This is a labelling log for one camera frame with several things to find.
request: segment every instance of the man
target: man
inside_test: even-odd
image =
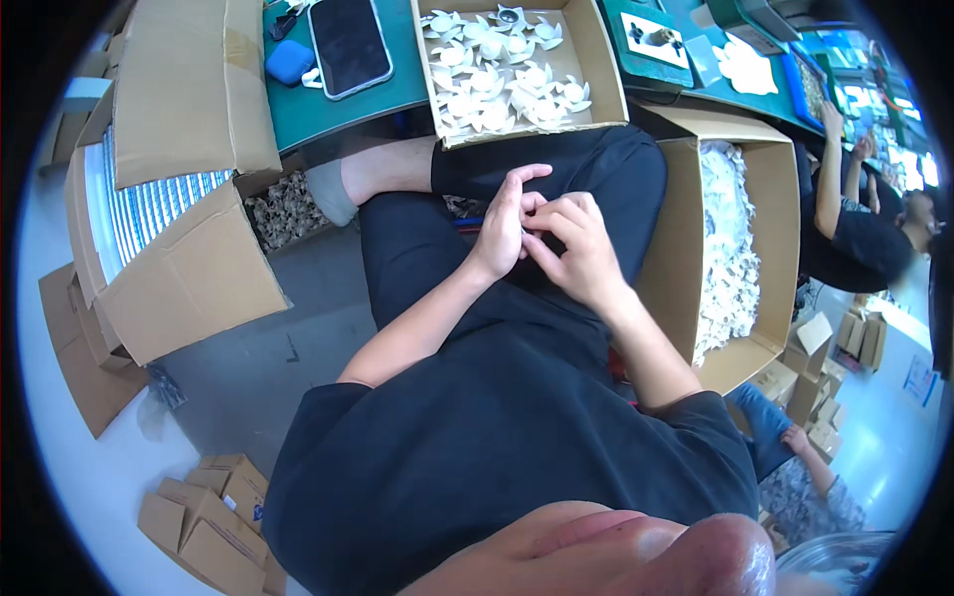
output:
[[[747,443],[759,498],[789,546],[864,529],[861,506],[808,442],[803,428],[751,383],[741,384],[725,399],[738,407],[752,429]]]
[[[380,332],[305,394],[276,463],[263,530],[293,577],[315,594],[771,593],[745,444],[631,287],[665,180],[632,127],[413,139],[310,173],[333,221],[360,207]],[[472,250],[440,195],[492,199]],[[511,273],[527,256],[551,280],[532,292]],[[613,392],[611,334],[649,415]]]
[[[841,129],[844,120],[830,102],[822,106],[825,150],[818,184],[808,173],[803,147],[797,147],[798,184],[801,195],[801,250],[798,269],[846,292],[874,293],[902,278],[918,253],[926,254],[931,239],[940,230],[934,201],[925,192],[905,196],[905,212],[890,221],[861,209],[859,180],[861,162],[872,146],[863,139],[852,153],[852,164],[841,193]]]

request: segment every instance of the gray sock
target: gray sock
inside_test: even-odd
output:
[[[342,161],[335,159],[304,173],[308,190],[321,212],[339,228],[348,225],[358,207],[348,198],[342,185]]]

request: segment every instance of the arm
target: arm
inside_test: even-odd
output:
[[[868,208],[871,213],[881,213],[881,200],[878,198],[878,179],[874,174],[868,175]]]
[[[835,236],[841,212],[841,127],[844,120],[830,102],[825,102],[822,108],[822,120],[825,124],[825,151],[821,157],[816,192],[815,227],[831,239]]]
[[[781,434],[781,441],[791,447],[795,455],[805,464],[816,490],[823,499],[826,498],[832,484],[835,483],[835,472],[828,467],[819,452],[808,442],[805,429],[793,423]]]
[[[856,203],[860,201],[858,191],[861,185],[861,165],[871,154],[871,140],[867,136],[863,136],[851,151],[851,163],[844,179],[844,195]]]
[[[702,391],[689,364],[623,278],[590,193],[563,195],[537,209],[526,225],[553,232],[567,245],[567,252],[558,257],[540,238],[523,236],[527,251],[550,280],[610,327],[640,405],[658,412]]]
[[[358,350],[337,382],[377,387],[436,354],[470,305],[526,255],[520,239],[522,220],[546,200],[539,193],[524,194],[523,183],[551,170],[534,164],[510,171],[487,208],[477,244],[461,266]]]

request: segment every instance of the smartphone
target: smartphone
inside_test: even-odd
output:
[[[394,73],[373,0],[319,0],[308,9],[308,27],[328,99],[383,83]]]

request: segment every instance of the phone screen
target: phone screen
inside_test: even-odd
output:
[[[371,0],[321,0],[308,10],[329,95],[387,74],[390,62]]]

